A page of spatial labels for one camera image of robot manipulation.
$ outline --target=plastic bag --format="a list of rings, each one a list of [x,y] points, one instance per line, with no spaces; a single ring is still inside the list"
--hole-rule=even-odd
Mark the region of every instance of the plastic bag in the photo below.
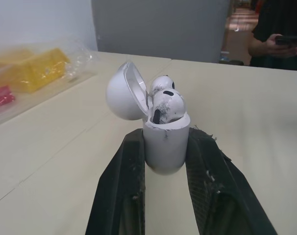
[[[95,75],[93,60],[77,40],[0,46],[0,123]]]

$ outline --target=hand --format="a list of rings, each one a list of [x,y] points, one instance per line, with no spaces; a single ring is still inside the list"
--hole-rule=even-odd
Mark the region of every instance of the hand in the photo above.
[[[266,53],[267,55],[276,57],[276,58],[290,58],[297,56],[297,47],[291,45],[276,45],[275,38],[277,36],[282,36],[281,34],[271,35],[265,42]]]

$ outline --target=earbud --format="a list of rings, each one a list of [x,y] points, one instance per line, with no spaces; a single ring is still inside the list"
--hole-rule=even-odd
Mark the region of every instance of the earbud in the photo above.
[[[166,88],[174,89],[173,80],[167,75],[158,77],[152,82],[149,95],[153,97],[158,91],[161,91]]]
[[[186,113],[182,96],[175,89],[163,89],[153,97],[153,119],[155,124],[167,124],[179,120]]]

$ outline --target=yellow block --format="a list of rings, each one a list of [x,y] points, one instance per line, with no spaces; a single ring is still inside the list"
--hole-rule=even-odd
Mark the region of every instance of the yellow block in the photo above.
[[[0,87],[32,93],[65,74],[69,63],[58,48],[34,55],[23,49],[0,57]]]

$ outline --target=floor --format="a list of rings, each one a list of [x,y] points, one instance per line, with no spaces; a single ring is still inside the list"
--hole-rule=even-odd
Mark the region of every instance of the floor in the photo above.
[[[248,8],[238,8],[232,14],[223,46],[223,51],[229,52],[229,59],[241,60],[245,65],[249,65],[251,57],[248,54],[248,43],[257,23],[258,15]]]

